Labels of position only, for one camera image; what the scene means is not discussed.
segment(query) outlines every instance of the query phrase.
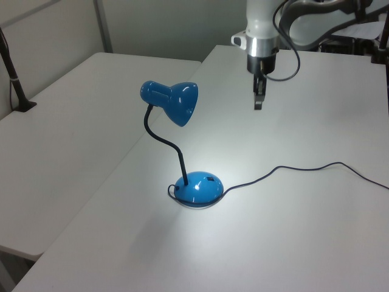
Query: gray wall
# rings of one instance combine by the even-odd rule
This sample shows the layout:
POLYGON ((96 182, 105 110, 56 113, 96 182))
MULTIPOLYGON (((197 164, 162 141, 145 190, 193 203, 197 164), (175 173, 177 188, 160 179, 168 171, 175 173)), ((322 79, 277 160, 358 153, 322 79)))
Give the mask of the gray wall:
MULTIPOLYGON (((12 1, 6 1, 1 9, 11 10, 11 5, 12 1)), ((61 0, 3 32, 28 99, 92 54, 103 51, 93 0, 61 0)), ((0 119, 8 113, 9 77, 1 60, 0 119)))
POLYGON ((101 0, 115 53, 204 61, 246 28, 246 0, 101 0))

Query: black pole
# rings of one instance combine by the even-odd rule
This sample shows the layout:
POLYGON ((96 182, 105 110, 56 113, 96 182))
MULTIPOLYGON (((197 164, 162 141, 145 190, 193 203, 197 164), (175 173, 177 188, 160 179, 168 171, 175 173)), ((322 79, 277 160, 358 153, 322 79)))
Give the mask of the black pole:
POLYGON ((388 44, 389 37, 389 13, 387 14, 387 18, 385 20, 384 30, 382 31, 381 42, 379 43, 380 50, 386 50, 388 44))
POLYGON ((374 64, 387 64, 387 58, 388 58, 388 51, 387 51, 387 44, 388 44, 388 37, 389 37, 389 12, 387 12, 387 18, 385 20, 384 30, 382 31, 381 41, 379 43, 378 49, 374 50, 373 56, 371 56, 371 62, 374 64))
POLYGON ((189 184, 189 183, 188 183, 188 176, 187 176, 187 171, 186 171, 186 169, 185 169, 184 156, 182 155, 182 152, 181 152, 180 148, 178 148, 177 145, 175 145, 175 144, 173 144, 173 143, 171 143, 171 142, 169 142, 169 141, 167 141, 167 140, 165 140, 165 139, 162 139, 161 137, 155 135, 155 134, 151 131, 150 127, 148 126, 148 118, 149 118, 149 116, 150 116, 150 113, 151 113, 151 110, 153 109, 153 107, 154 107, 153 105, 148 105, 148 107, 147 107, 147 112, 146 112, 145 118, 144 118, 144 120, 143 120, 143 124, 145 125, 145 129, 146 129, 147 133, 148 133, 151 137, 153 137, 155 140, 157 140, 157 141, 159 141, 159 142, 162 142, 162 143, 164 143, 164 144, 166 144, 166 145, 168 145, 168 146, 174 148, 174 149, 177 151, 177 153, 178 153, 178 159, 180 160, 182 178, 184 179, 184 185, 187 186, 187 185, 189 184))
POLYGON ((1 28, 0 28, 0 54, 5 64, 5 67, 7 68, 8 75, 10 76, 10 81, 12 82, 16 95, 18 96, 19 99, 19 106, 15 108, 15 111, 21 111, 22 113, 25 113, 29 109, 33 108, 36 105, 36 102, 30 102, 29 100, 27 100, 26 96, 24 95, 22 85, 20 84, 19 77, 16 74, 15 67, 13 66, 11 60, 7 41, 5 40, 5 36, 1 28))

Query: black flexible neck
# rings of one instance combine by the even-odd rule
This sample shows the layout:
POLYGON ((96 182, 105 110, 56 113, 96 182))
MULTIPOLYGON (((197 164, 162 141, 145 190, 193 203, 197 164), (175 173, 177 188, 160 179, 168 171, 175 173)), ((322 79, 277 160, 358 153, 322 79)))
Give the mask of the black flexible neck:
POLYGON ((9 48, 5 36, 0 28, 0 54, 4 61, 5 67, 7 68, 10 81, 15 89, 16 95, 19 99, 19 106, 15 108, 16 111, 26 112, 36 105, 35 102, 30 102, 26 99, 22 85, 20 84, 18 75, 16 74, 15 67, 12 64, 9 48))
POLYGON ((177 145, 165 140, 165 139, 162 139, 161 137, 155 135, 151 130, 150 130, 150 127, 148 126, 148 118, 150 116, 150 113, 151 113, 151 110, 153 109, 153 105, 148 105, 147 107, 147 112, 145 114, 145 119, 143 120, 143 123, 145 125, 145 129, 147 131, 147 133, 153 137, 155 140, 159 141, 159 142, 162 142, 172 148, 174 148, 177 153, 178 153, 178 159, 180 160, 180 166, 181 166, 181 172, 182 172, 182 178, 184 179, 184 185, 187 186, 189 183, 188 183, 188 176, 187 176, 187 171, 185 169, 185 163, 184 163, 184 156, 182 155, 182 152, 180 150, 180 148, 178 148, 177 145))

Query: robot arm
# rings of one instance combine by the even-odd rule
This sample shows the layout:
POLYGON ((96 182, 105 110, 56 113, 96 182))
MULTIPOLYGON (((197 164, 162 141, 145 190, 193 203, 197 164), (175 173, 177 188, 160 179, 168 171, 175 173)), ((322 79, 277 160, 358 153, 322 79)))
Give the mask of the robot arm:
POLYGON ((266 93, 266 76, 273 72, 280 34, 276 22, 298 50, 310 49, 333 32, 389 9, 389 0, 247 0, 247 28, 231 38, 247 52, 247 70, 254 75, 255 109, 266 93))

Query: white desk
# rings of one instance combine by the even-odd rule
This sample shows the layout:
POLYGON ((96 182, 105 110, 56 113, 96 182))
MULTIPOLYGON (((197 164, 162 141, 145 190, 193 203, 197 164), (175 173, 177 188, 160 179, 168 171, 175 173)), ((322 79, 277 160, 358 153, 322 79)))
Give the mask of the white desk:
POLYGON ((0 250, 36 260, 145 132, 142 83, 186 81, 199 65, 95 54, 1 120, 0 250))
MULTIPOLYGON (((277 71, 293 72, 292 52, 277 71)), ((225 188, 279 164, 341 160, 388 184, 385 68, 367 57, 301 53, 301 71, 268 83, 253 110, 246 57, 218 46, 191 81, 192 120, 152 129, 182 147, 187 170, 225 188)), ((176 153, 147 134, 16 287, 22 291, 387 291, 389 192, 341 167, 280 170, 191 210, 167 186, 176 153)))

